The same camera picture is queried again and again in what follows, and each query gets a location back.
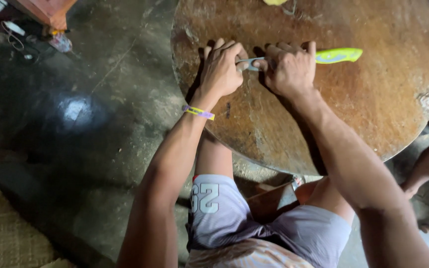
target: round wooden table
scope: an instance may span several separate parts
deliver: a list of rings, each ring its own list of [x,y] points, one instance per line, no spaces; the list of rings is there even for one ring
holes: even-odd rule
[[[315,40],[318,50],[364,50],[355,63],[317,64],[314,85],[334,113],[382,160],[410,144],[429,119],[429,0],[180,0],[172,30],[175,75],[189,95],[199,49],[241,42],[250,58],[268,43]],[[310,131],[285,100],[245,71],[206,129],[233,151],[281,172],[325,174]]]

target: hand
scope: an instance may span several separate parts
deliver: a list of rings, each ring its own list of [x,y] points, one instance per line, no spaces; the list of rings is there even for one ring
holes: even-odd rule
[[[316,43],[309,42],[307,51],[284,42],[269,45],[264,60],[253,63],[265,74],[266,85],[278,95],[295,98],[314,88]]]
[[[233,93],[243,83],[242,71],[249,64],[238,60],[247,59],[246,50],[241,43],[224,42],[222,38],[216,41],[213,48],[205,47],[205,66],[201,73],[200,91],[218,99]]]

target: wristband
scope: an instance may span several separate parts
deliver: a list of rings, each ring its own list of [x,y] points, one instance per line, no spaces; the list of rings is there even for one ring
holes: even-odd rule
[[[196,115],[208,118],[210,120],[213,120],[214,117],[215,117],[215,115],[212,114],[212,113],[208,113],[208,112],[205,112],[205,111],[203,111],[201,109],[194,108],[194,107],[191,107],[191,106],[188,106],[188,105],[183,106],[183,112],[196,114]]]

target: dirty floor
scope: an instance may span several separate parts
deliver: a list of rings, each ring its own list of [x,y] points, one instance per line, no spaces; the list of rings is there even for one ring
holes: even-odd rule
[[[170,51],[175,0],[79,0],[68,13],[74,52],[42,52],[28,63],[0,42],[0,148],[30,152],[27,164],[0,164],[0,186],[29,220],[80,263],[112,267],[137,187],[184,103]],[[387,162],[399,182],[429,135]],[[286,177],[239,157],[245,196],[258,182]],[[180,266],[187,259],[185,185],[176,205]],[[429,183],[412,200],[429,222]],[[423,235],[429,244],[429,234]],[[358,221],[340,268],[366,267]]]

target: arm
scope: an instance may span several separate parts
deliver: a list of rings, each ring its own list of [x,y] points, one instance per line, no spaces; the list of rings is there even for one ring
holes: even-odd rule
[[[329,178],[357,213],[371,267],[429,267],[429,248],[421,238],[412,207],[378,156],[339,119],[313,86],[315,43],[308,52],[280,43],[259,61],[266,85],[287,98],[306,120]]]
[[[190,106],[211,111],[220,97],[243,82],[246,59],[241,44],[219,39],[205,48],[201,85]],[[193,166],[206,118],[185,113],[164,139],[137,188],[117,267],[175,267],[176,224],[173,209]]]

